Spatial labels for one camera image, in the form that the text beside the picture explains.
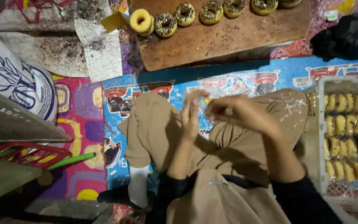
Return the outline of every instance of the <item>khaki pants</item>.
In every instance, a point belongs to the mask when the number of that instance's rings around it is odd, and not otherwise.
[[[306,95],[294,89],[281,89],[252,100],[279,121],[287,150],[293,150],[306,124]],[[181,128],[179,112],[166,99],[155,93],[140,95],[119,129],[127,138],[125,158],[130,166],[145,167],[151,157],[159,172],[168,169],[179,144]],[[197,137],[191,158],[188,175],[207,168],[263,186],[269,184],[262,136],[246,128],[216,123],[209,133],[209,141]]]

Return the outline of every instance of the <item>cutting board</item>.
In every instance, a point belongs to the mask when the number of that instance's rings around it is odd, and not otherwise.
[[[195,9],[194,22],[185,28],[178,26],[173,36],[161,38],[155,32],[149,37],[137,35],[138,47],[148,71],[219,57],[266,45],[305,38],[309,23],[310,2],[303,0],[290,10],[275,10],[268,16],[258,16],[246,0],[244,12],[237,18],[223,16],[214,25],[201,24],[199,12],[206,0],[188,0]],[[174,13],[185,0],[132,0],[132,12],[146,9],[152,16]]]

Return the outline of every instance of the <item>black plastic bag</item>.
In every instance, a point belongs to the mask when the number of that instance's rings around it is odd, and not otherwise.
[[[336,26],[322,30],[310,43],[313,54],[329,61],[334,58],[358,59],[358,13],[344,16]]]

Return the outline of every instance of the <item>black sleeve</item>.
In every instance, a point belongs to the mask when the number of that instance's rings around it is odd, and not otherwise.
[[[166,174],[160,175],[158,195],[153,205],[153,210],[146,216],[145,224],[165,224],[167,219],[167,207],[175,199],[184,195],[188,178],[176,180]]]
[[[342,223],[309,178],[294,183],[272,181],[272,186],[278,203],[292,224]]]

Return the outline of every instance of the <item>chocolate sprinkle donut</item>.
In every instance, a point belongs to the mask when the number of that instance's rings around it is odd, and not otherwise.
[[[178,7],[176,7],[175,12],[175,18],[177,22],[183,23],[187,22],[187,20],[191,17],[191,15],[194,13],[194,9],[189,6],[189,4],[186,3],[180,3]]]
[[[223,5],[229,11],[229,13],[239,13],[243,11],[246,6],[245,0],[225,0]]]
[[[254,4],[260,10],[272,9],[277,4],[277,0],[255,0]]]
[[[154,29],[160,35],[166,35],[172,32],[172,29],[176,25],[176,19],[170,13],[162,13],[154,19]]]
[[[208,9],[216,10],[215,13],[208,13]],[[221,14],[222,12],[221,5],[218,1],[209,1],[201,8],[201,15],[207,19],[214,19],[217,15]]]

